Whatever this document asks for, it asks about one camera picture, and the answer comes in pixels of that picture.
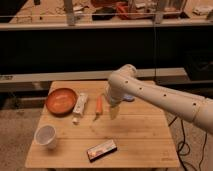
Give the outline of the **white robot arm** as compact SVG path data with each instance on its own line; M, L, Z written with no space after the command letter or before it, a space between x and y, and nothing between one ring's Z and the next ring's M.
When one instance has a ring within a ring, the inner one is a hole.
M109 75L106 98L111 106L119 105L129 94L213 135L213 99L145 83L136 78L136 73L133 65L126 64Z

